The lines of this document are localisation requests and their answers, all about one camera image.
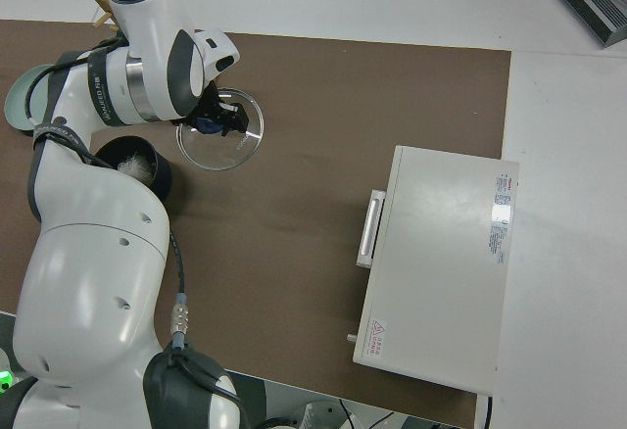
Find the brown tabletop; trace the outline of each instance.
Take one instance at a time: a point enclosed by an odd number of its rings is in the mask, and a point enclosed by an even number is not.
[[[0,100],[22,72],[108,37],[88,24],[0,21]],[[499,158],[509,53],[232,35],[242,60],[218,86],[253,95],[259,152],[206,172],[168,122],[97,134],[150,140],[171,163],[166,201],[185,259],[191,342],[227,368],[471,427],[475,396],[352,362],[367,271],[355,266],[371,189],[395,145]],[[30,139],[0,123],[0,310],[15,311],[38,223],[26,201]],[[155,312],[169,339],[170,258]]]

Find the warning label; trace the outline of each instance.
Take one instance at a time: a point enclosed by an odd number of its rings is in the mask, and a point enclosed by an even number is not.
[[[512,208],[512,177],[502,173],[495,182],[494,204],[492,206],[492,228],[488,248],[494,262],[503,264],[506,262],[508,249],[507,235],[511,225]]]
[[[381,358],[387,325],[388,323],[382,319],[370,319],[367,340],[365,341],[365,355],[368,358]]]

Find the device handle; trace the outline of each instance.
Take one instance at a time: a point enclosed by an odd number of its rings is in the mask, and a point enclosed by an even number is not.
[[[379,230],[379,219],[383,212],[383,202],[385,201],[385,191],[372,189],[370,202],[363,224],[362,241],[360,251],[357,255],[357,265],[370,269],[372,267],[372,255],[374,254],[374,244],[376,234]]]

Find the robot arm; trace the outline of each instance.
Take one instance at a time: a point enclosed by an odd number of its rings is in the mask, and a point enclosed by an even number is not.
[[[155,336],[169,248],[163,205],[76,151],[108,126],[156,120],[245,130],[245,115],[225,116],[238,108],[223,105],[212,82],[239,53],[222,32],[196,31],[177,0],[111,5],[128,45],[120,37],[53,73],[35,131],[29,200],[41,233],[14,349],[38,382],[14,427],[47,427],[61,408],[78,424],[68,427],[234,428],[240,407],[223,370],[191,349],[162,352]]]

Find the green light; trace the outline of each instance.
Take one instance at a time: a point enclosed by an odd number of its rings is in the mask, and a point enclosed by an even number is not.
[[[0,371],[0,395],[13,385],[13,375],[7,370]]]

